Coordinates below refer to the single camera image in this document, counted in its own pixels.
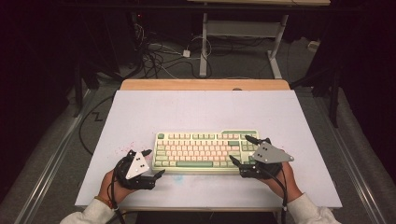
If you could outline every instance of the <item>person's right hand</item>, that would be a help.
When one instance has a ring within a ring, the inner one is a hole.
[[[282,162],[282,171],[277,174],[276,178],[283,184],[283,186],[287,187],[287,193],[288,193],[288,201],[287,203],[299,198],[301,195],[303,195],[300,191],[300,189],[297,187],[296,180],[294,179],[294,172],[293,169],[291,168],[290,164],[288,162]],[[268,185],[270,189],[279,197],[283,198],[283,189],[276,183],[276,181],[272,178],[270,179],[259,179],[262,183]]]

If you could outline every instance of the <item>sleeve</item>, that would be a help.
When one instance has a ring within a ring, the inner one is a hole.
[[[113,216],[113,210],[106,204],[93,199],[83,212],[70,214],[61,221],[61,224],[106,223]]]
[[[327,207],[317,207],[304,193],[301,197],[288,203],[288,210],[298,224],[340,223],[335,220],[332,211]]]

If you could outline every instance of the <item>keyboard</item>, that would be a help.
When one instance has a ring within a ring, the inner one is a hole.
[[[152,170],[174,174],[239,174],[230,155],[243,164],[254,164],[257,146],[245,135],[259,138],[254,130],[219,133],[157,133]]]

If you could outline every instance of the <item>green space bar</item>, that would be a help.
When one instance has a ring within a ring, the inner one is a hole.
[[[213,161],[178,161],[177,167],[213,167]]]

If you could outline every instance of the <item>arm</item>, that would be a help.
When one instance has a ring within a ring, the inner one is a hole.
[[[93,199],[92,202],[83,212],[76,212],[65,217],[61,224],[83,224],[83,223],[106,223],[113,216],[114,212],[110,208],[111,203],[108,195],[110,195],[110,190],[107,193],[108,186],[111,183],[111,177],[113,176],[113,171],[105,174],[103,178],[101,188],[98,193],[98,199]],[[121,203],[126,196],[135,192],[136,189],[125,189],[120,186],[119,182],[114,183],[115,200],[117,203]]]
[[[283,174],[279,172],[276,178],[287,186],[288,210],[294,221],[299,224],[309,223],[339,223],[335,220],[332,212],[326,207],[317,207],[309,199],[306,193],[302,193],[294,179],[294,172],[288,162],[283,162]],[[279,197],[283,198],[282,188],[273,179],[260,179],[261,182]]]

